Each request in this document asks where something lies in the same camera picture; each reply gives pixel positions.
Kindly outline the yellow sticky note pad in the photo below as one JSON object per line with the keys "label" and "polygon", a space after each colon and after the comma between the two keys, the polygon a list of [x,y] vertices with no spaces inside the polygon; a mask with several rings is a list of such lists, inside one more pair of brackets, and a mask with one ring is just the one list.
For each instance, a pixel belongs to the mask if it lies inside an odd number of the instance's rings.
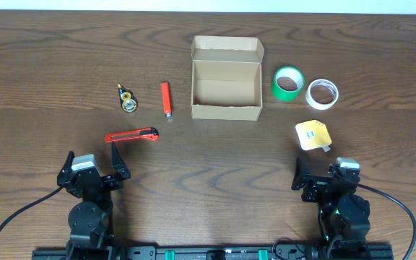
{"label": "yellow sticky note pad", "polygon": [[326,125],[318,120],[305,121],[295,126],[302,150],[309,151],[322,148],[328,152],[332,139]]}

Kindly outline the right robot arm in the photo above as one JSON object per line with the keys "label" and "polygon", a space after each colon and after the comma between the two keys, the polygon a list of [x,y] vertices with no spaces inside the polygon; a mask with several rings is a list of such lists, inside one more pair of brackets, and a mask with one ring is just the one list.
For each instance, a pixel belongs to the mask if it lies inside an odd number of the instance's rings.
{"label": "right robot arm", "polygon": [[326,176],[312,174],[304,157],[296,160],[291,189],[301,190],[304,202],[318,205],[319,247],[326,259],[368,252],[370,203],[355,194],[359,173],[360,164],[350,157],[338,157]]}

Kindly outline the white tape roll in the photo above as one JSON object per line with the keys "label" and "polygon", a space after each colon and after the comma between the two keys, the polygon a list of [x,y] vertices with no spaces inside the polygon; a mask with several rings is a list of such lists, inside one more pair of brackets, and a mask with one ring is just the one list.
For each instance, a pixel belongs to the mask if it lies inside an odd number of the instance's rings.
{"label": "white tape roll", "polygon": [[[330,91],[330,93],[333,96],[333,99],[330,103],[320,103],[314,99],[311,92],[314,87],[318,87],[318,86],[325,87],[328,91]],[[320,111],[325,111],[325,110],[330,109],[338,101],[339,90],[333,82],[327,79],[315,79],[309,84],[305,92],[305,99],[312,108],[315,108],[316,110],[320,110]]]}

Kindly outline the black yellow correction tape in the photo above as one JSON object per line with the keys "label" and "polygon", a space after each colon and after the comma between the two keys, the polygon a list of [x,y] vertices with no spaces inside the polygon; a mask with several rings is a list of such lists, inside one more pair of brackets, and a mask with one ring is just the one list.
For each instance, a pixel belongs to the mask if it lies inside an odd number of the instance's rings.
{"label": "black yellow correction tape", "polygon": [[118,83],[118,95],[122,110],[126,113],[134,113],[138,108],[138,101],[133,92]]}

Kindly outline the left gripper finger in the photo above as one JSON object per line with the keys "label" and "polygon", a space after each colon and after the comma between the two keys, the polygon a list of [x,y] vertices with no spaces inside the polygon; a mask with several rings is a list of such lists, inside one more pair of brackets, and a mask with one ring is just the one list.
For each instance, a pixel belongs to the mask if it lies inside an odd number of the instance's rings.
{"label": "left gripper finger", "polygon": [[72,171],[72,163],[73,163],[74,158],[75,158],[74,152],[69,151],[66,161],[60,171],[60,174],[62,174],[63,176],[70,174],[70,172]]}
{"label": "left gripper finger", "polygon": [[112,166],[113,166],[113,169],[116,171],[116,174],[120,176],[120,178],[123,180],[130,179],[131,173],[126,163],[123,161],[123,159],[119,155],[115,142],[111,143],[111,159],[112,159]]}

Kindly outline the red utility knife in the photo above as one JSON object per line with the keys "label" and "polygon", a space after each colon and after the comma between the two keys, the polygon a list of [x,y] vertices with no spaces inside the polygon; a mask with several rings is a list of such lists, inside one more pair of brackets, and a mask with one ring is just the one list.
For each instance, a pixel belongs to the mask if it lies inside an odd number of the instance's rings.
{"label": "red utility knife", "polygon": [[160,135],[156,128],[147,127],[143,129],[135,129],[131,131],[122,131],[122,132],[106,134],[104,140],[106,143],[125,142],[125,141],[140,140],[140,139],[148,139],[148,140],[155,141],[159,139],[159,137]]}

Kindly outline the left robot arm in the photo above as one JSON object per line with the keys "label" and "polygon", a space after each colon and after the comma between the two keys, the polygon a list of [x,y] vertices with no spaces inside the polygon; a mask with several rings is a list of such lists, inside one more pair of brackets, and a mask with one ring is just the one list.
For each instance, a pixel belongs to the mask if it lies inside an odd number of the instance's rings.
{"label": "left robot arm", "polygon": [[126,249],[115,239],[111,192],[122,189],[130,170],[111,144],[114,174],[102,175],[93,154],[77,157],[69,152],[57,176],[59,187],[80,198],[68,216],[71,229],[66,245],[67,259],[126,259]]}

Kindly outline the green tape roll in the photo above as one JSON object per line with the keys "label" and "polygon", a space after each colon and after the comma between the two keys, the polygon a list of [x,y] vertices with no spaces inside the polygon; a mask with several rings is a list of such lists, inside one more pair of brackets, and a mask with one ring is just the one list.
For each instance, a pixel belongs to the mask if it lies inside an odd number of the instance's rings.
{"label": "green tape roll", "polygon": [[[284,90],[280,87],[278,79],[287,77],[294,81],[296,85],[295,90]],[[272,80],[272,94],[281,101],[291,101],[296,99],[305,85],[305,77],[303,73],[294,66],[283,66],[279,68]]]}

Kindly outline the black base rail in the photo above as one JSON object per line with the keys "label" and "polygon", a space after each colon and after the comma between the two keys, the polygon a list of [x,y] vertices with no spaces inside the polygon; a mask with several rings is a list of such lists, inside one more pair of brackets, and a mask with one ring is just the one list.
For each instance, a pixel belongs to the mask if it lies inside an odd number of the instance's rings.
{"label": "black base rail", "polygon": [[132,246],[126,249],[40,249],[32,252],[35,260],[120,259],[120,260],[301,260],[301,259],[393,259],[387,244],[367,244],[355,249],[333,248],[330,253],[316,246],[278,243],[273,246],[234,247],[154,247]]}

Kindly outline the cardboard box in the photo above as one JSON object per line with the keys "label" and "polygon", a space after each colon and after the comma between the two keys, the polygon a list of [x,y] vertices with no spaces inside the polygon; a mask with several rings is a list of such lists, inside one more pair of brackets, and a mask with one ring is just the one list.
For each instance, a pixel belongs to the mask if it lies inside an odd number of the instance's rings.
{"label": "cardboard box", "polygon": [[256,121],[263,108],[258,38],[197,35],[191,44],[194,119]]}

